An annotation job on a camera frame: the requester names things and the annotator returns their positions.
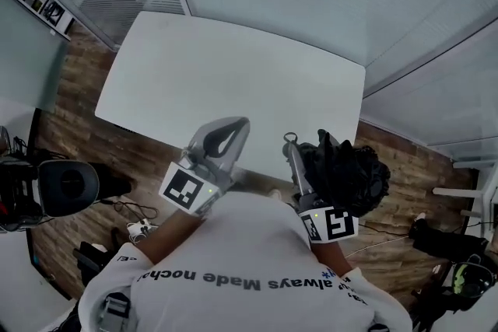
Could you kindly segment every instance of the black headphones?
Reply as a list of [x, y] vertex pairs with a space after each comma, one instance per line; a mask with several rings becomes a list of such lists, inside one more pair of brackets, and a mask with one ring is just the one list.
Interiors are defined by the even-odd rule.
[[476, 299], [495, 285], [496, 275], [481, 263], [481, 257], [473, 254], [467, 261], [455, 264], [451, 287], [456, 295]]

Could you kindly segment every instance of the wristband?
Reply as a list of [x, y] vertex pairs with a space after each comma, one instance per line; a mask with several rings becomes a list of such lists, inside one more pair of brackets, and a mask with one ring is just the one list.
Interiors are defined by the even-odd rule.
[[310, 209], [299, 213], [312, 243], [330, 243], [358, 235], [358, 218], [344, 209]]
[[189, 215], [204, 217], [222, 197], [222, 191], [193, 171], [172, 162], [159, 195]]

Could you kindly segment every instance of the black cable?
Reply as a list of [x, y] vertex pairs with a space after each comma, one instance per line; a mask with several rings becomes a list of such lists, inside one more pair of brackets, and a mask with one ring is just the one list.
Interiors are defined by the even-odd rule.
[[[108, 199], [102, 199], [100, 200], [101, 204], [112, 204], [114, 207], [114, 210], [117, 213], [121, 213], [123, 208], [127, 208], [135, 217], [138, 219], [138, 221], [143, 220], [144, 218], [147, 218], [148, 220], [153, 220], [159, 216], [159, 210], [152, 207], [152, 206], [145, 206], [143, 204], [136, 204], [135, 202], [123, 202], [123, 201], [111, 201]], [[132, 206], [135, 206], [142, 215], [137, 213]], [[145, 210], [152, 211], [152, 215], [147, 215]]]
[[[28, 149], [26, 142], [17, 136], [14, 137], [13, 141], [14, 141], [14, 146], [10, 152], [10, 155], [23, 154], [25, 156], [27, 154], [27, 149]], [[66, 155], [63, 155], [59, 152], [50, 151], [48, 149], [39, 149], [37, 147], [34, 147], [34, 150], [48, 154], [50, 159], [69, 159], [69, 157]]]
[[[477, 225], [481, 225], [481, 224], [494, 224], [494, 222], [479, 222], [479, 223], [475, 223], [475, 224], [472, 224], [472, 225], [467, 225], [467, 228], [468, 227], [476, 227]], [[461, 225], [460, 227], [457, 227], [456, 229], [454, 229], [453, 231], [450, 231], [450, 232], [456, 232], [457, 230], [459, 229], [463, 229], [463, 225]]]
[[365, 227], [367, 229], [372, 229], [373, 231], [377, 231], [377, 232], [380, 232], [381, 234], [389, 234], [391, 236], [406, 236], [408, 233], [406, 234], [396, 234], [395, 232], [388, 232], [388, 231], [383, 231], [381, 229], [375, 229], [374, 227], [370, 227], [369, 225], [364, 225], [364, 224], [359, 224], [361, 225], [362, 227]]
[[69, 314], [68, 318], [66, 318], [61, 325], [59, 325], [58, 327], [55, 327], [55, 329], [50, 330], [49, 332], [59, 332], [59, 331], [62, 331], [63, 326], [66, 325], [66, 323], [70, 319], [74, 318], [75, 316], [78, 316], [78, 313], [76, 313], [76, 314]]
[[44, 224], [44, 223], [51, 222], [52, 220], [54, 220], [54, 218], [55, 218], [55, 217], [49, 218], [48, 220], [43, 220], [42, 222], [39, 222], [37, 225], [40, 225], [40, 224]]

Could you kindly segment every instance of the shoe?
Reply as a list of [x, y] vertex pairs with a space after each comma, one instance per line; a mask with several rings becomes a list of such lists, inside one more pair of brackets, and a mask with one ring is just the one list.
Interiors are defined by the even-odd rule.
[[420, 213], [417, 217], [415, 217], [415, 220], [413, 220], [414, 222], [416, 222], [417, 220], [421, 220], [422, 218], [426, 218], [426, 213], [423, 211], [422, 213]]
[[426, 214], [420, 213], [412, 223], [410, 230], [408, 232], [408, 238], [415, 239], [421, 228], [427, 226]]

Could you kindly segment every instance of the floor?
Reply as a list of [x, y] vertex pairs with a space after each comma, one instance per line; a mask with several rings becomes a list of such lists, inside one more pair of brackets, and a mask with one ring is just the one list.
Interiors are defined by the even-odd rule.
[[[157, 207], [160, 217], [154, 222], [162, 222], [173, 209], [157, 191], [169, 163], [177, 159], [180, 150], [94, 116], [115, 54], [79, 26], [73, 27], [70, 34], [72, 42], [61, 74], [55, 111], [42, 113], [37, 146], [74, 159], [106, 163], [129, 176], [134, 190], [127, 199]], [[467, 208], [468, 200], [437, 197], [431, 190], [435, 186], [471, 188], [468, 170], [453, 170], [449, 159], [368, 124], [359, 124], [355, 145], [370, 145], [391, 169], [389, 196], [379, 208], [362, 218], [361, 223], [406, 234], [414, 217], [425, 211], [435, 227], [454, 230], [462, 224], [459, 212]], [[241, 174], [240, 185], [261, 194], [272, 188], [279, 188], [283, 193], [292, 191], [289, 183], [256, 173]], [[126, 223], [130, 221], [136, 219], [126, 210], [116, 212], [109, 205], [95, 204], [77, 215], [37, 227], [33, 231], [34, 253], [45, 272], [70, 296], [78, 298], [83, 286], [72, 256], [73, 248], [79, 247], [82, 240], [110, 246], [110, 230], [115, 226], [125, 240]], [[362, 227], [357, 238], [342, 242], [342, 248], [345, 253], [352, 253], [397, 238]], [[429, 283], [433, 267], [443, 263], [441, 259], [414, 250], [409, 239], [374, 246], [353, 254], [349, 260], [408, 309], [415, 302], [411, 291]]]

